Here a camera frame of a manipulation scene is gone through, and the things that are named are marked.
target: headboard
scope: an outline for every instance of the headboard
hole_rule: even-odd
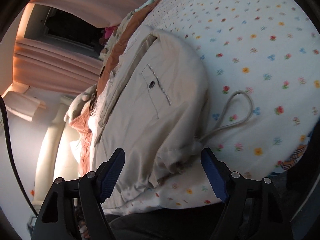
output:
[[[52,120],[42,141],[36,167],[35,194],[32,201],[37,211],[57,177],[65,180],[78,179],[78,163],[74,158],[70,142],[79,139],[79,134],[65,123],[63,117],[72,99],[61,97],[58,112]]]

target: screw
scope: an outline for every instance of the screw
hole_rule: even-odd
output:
[[[271,179],[269,179],[269,178],[264,178],[263,180],[264,180],[264,182],[267,183],[267,184],[270,184],[270,183],[271,183]]]
[[[54,180],[54,182],[55,182],[55,184],[59,184],[59,183],[61,183],[63,181],[63,178],[56,178],[55,180]]]
[[[232,176],[233,178],[237,179],[237,178],[240,177],[240,174],[234,171],[233,173],[231,173],[231,176]]]
[[[93,178],[95,175],[96,175],[96,173],[94,171],[90,171],[87,173],[88,178]]]

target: blue gripper pad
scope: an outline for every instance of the blue gripper pad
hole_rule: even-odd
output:
[[[217,160],[209,148],[205,148],[201,152],[201,165],[216,197],[225,203],[229,198],[227,182],[230,170],[225,163],[221,163]]]
[[[117,148],[97,177],[97,188],[100,203],[112,194],[125,162],[124,150]]]

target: gray cable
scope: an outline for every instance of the gray cable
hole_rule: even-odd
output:
[[[221,123],[222,123],[222,121],[223,121],[223,119],[224,119],[224,117],[225,117],[225,115],[226,115],[226,112],[227,112],[227,110],[228,110],[228,108],[229,108],[229,106],[230,106],[231,100],[232,100],[236,95],[239,95],[239,94],[244,95],[245,98],[247,98],[247,100],[248,100],[248,102],[249,102],[250,110],[249,110],[247,116],[246,116],[244,119],[242,119],[241,121],[238,121],[238,122],[235,122],[235,123],[228,124],[228,125],[225,125],[225,126],[221,126],[221,127],[220,127],[220,125],[221,125]],[[211,137],[211,136],[212,136],[214,133],[216,133],[217,131],[225,130],[225,129],[228,129],[228,128],[231,128],[231,127],[236,127],[236,126],[238,126],[238,125],[241,125],[241,124],[247,122],[247,121],[251,118],[251,116],[253,115],[253,110],[254,110],[253,100],[252,100],[252,98],[251,98],[246,92],[240,91],[240,90],[234,92],[234,93],[230,96],[230,98],[228,99],[228,101],[226,102],[226,104],[225,104],[225,106],[224,106],[224,108],[223,108],[223,110],[222,110],[221,116],[220,116],[219,120],[217,121],[216,125],[213,127],[213,130],[210,131],[209,133],[205,134],[204,136],[202,136],[202,137],[199,139],[199,141],[200,141],[201,143],[204,143],[209,137]]]

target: black cable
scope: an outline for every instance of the black cable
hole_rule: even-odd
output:
[[[7,144],[7,150],[8,150],[8,155],[9,155],[9,159],[10,159],[10,164],[14,173],[14,176],[16,177],[16,180],[18,182],[18,185],[20,187],[20,190],[24,196],[24,198],[26,199],[29,207],[31,208],[31,210],[33,211],[33,213],[35,214],[35,216],[38,216],[38,213],[36,212],[35,208],[33,207],[33,205],[31,204],[31,201],[22,185],[21,179],[19,177],[16,165],[14,163],[14,159],[13,159],[13,154],[12,154],[12,147],[11,147],[11,141],[10,141],[10,133],[9,133],[9,123],[8,123],[8,116],[7,116],[7,109],[5,108],[5,104],[3,101],[2,96],[0,96],[0,109],[1,109],[1,114],[2,114],[2,119],[3,119],[3,126],[4,126],[4,135],[5,135],[5,141]]]

